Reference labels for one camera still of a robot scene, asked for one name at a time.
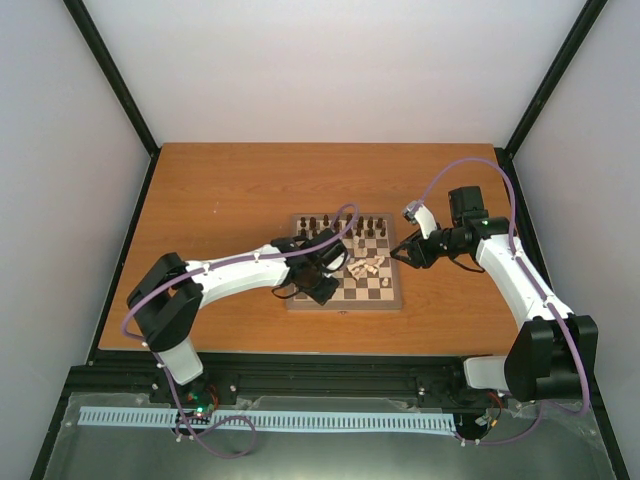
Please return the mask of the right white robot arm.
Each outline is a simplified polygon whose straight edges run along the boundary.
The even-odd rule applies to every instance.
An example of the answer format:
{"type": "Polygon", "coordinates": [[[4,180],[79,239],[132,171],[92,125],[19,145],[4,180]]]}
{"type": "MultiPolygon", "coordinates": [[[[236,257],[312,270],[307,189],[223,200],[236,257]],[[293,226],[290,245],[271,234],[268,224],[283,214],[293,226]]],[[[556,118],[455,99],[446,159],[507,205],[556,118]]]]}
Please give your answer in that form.
{"type": "Polygon", "coordinates": [[[391,256],[428,269],[441,258],[468,255],[498,288],[518,334],[505,356],[465,359],[467,385],[508,392],[519,401],[587,402],[598,339],[594,320],[575,314],[554,294],[514,236],[511,222],[489,215],[479,187],[460,187],[448,197],[452,224],[447,228],[423,203],[405,207],[404,218],[417,229],[391,256]]]}

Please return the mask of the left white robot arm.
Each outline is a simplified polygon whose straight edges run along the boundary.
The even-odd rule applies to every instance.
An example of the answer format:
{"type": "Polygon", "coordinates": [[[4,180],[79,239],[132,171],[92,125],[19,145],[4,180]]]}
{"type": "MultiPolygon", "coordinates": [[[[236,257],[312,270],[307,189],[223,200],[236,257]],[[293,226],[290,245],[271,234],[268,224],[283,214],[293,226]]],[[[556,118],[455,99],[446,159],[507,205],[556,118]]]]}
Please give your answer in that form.
{"type": "Polygon", "coordinates": [[[208,378],[190,333],[198,312],[220,299],[249,290],[273,293],[291,287],[317,305],[339,286],[335,273],[349,259],[342,239],[330,229],[310,239],[281,237],[251,252],[185,261],[172,252],[160,257],[127,298],[122,332],[140,340],[173,379],[172,388],[186,402],[201,400],[208,378]]]}

